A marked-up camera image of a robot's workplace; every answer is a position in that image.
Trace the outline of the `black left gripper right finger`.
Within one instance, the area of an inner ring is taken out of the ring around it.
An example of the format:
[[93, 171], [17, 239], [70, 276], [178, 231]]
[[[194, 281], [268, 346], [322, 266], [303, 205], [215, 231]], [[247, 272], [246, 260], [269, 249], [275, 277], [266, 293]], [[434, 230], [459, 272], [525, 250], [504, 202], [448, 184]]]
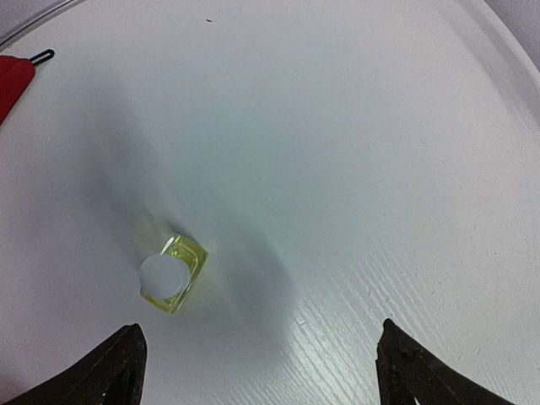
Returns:
[[381, 403], [508, 404], [459, 374], [387, 318], [375, 361]]

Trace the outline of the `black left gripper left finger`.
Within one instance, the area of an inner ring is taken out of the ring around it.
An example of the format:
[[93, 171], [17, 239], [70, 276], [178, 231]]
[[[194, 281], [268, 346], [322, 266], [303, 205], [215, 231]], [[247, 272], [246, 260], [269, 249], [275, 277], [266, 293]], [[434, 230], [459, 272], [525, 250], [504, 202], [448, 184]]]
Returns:
[[147, 354], [142, 328], [125, 325], [71, 367], [8, 403], [138, 405]]

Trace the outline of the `yellow nail polish bottle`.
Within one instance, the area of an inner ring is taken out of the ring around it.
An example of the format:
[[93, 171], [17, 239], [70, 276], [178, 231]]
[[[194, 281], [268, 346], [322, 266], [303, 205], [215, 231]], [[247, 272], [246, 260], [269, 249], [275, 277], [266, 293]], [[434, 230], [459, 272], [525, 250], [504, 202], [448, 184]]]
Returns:
[[146, 257], [137, 275], [140, 294], [163, 312], [175, 314], [208, 259], [208, 252], [184, 235], [172, 234], [158, 253]]

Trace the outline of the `grey nail polish cap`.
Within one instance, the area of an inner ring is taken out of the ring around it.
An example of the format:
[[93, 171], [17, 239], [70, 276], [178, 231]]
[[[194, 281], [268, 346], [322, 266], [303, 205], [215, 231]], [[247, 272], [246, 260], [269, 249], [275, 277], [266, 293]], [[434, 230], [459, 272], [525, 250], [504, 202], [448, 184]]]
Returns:
[[191, 281], [189, 267], [165, 254], [147, 257], [138, 271], [141, 287], [155, 299], [169, 299], [182, 293]]

